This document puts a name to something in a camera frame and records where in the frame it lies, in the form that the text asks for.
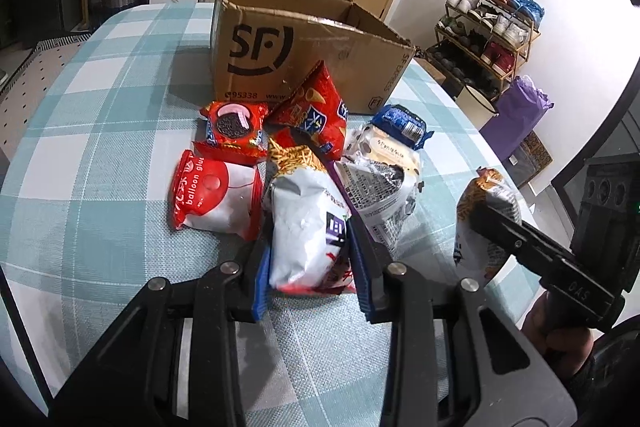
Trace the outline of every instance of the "silver screw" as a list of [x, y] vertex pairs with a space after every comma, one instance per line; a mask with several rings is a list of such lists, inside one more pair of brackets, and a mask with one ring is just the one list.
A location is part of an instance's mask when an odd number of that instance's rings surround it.
[[476, 281], [475, 279], [471, 279], [470, 277], [467, 277], [466, 279], [460, 281], [460, 286], [462, 286], [463, 290], [471, 293], [477, 292], [480, 287], [478, 281]]
[[146, 286], [154, 292], [157, 292], [158, 290], [164, 290], [164, 287], [166, 286], [166, 279], [164, 277], [154, 277], [148, 283], [146, 283]]
[[240, 267], [238, 266], [238, 263], [234, 263], [233, 261], [226, 261], [226, 263], [222, 263], [220, 265], [220, 271], [226, 275], [238, 273], [239, 269]]
[[406, 266], [402, 263], [389, 263], [389, 266], [386, 267], [386, 271], [391, 275], [404, 275], [406, 273]]

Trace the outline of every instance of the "purple bag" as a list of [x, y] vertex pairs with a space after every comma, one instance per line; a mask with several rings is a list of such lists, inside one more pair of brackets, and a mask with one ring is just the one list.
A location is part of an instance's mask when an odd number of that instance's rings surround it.
[[504, 161], [552, 107], [554, 104], [536, 88], [529, 75], [516, 76], [496, 103], [498, 115], [484, 124], [480, 134], [498, 160]]

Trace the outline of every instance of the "blue snack package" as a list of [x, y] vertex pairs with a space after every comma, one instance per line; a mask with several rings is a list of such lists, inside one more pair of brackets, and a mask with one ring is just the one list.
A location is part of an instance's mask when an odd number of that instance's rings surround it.
[[433, 136], [422, 118], [400, 104], [385, 105], [371, 123], [414, 151], [422, 149], [424, 142]]

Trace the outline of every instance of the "table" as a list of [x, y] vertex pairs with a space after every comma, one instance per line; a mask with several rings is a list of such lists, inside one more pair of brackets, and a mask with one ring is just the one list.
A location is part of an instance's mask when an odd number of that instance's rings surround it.
[[[241, 244], [233, 235], [174, 232], [167, 220], [176, 162], [202, 131], [197, 110], [212, 98], [212, 11], [144, 5], [113, 16], [66, 65], [18, 146], [0, 193], [0, 263], [53, 394], [148, 279], [199, 277]], [[425, 186], [398, 258], [428, 277], [455, 279], [455, 204], [476, 168], [504, 170], [418, 64], [390, 101], [435, 131], [420, 152]], [[352, 116], [348, 127], [367, 120]], [[538, 282], [511, 261], [490, 286], [517, 320]], [[377, 425], [389, 330], [366, 323], [353, 295], [273, 296], [261, 324], [238, 329], [248, 424]], [[4, 309], [0, 355], [44, 409]]]

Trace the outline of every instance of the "sf logo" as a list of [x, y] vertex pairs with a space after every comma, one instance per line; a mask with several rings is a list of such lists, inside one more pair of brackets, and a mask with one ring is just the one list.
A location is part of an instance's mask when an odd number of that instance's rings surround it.
[[241, 74], [242, 76], [257, 76], [259, 74], [272, 73], [277, 70], [289, 56], [293, 45], [293, 28], [291, 26], [282, 27], [282, 36], [280, 30], [261, 26], [254, 29], [247, 24], [238, 24], [234, 27], [233, 41], [238, 45], [238, 49], [229, 51], [229, 57], [243, 58], [251, 52], [251, 60], [258, 61], [260, 56], [268, 55], [266, 66], [255, 68], [241, 68], [234, 64], [227, 64], [226, 70], [229, 73]]

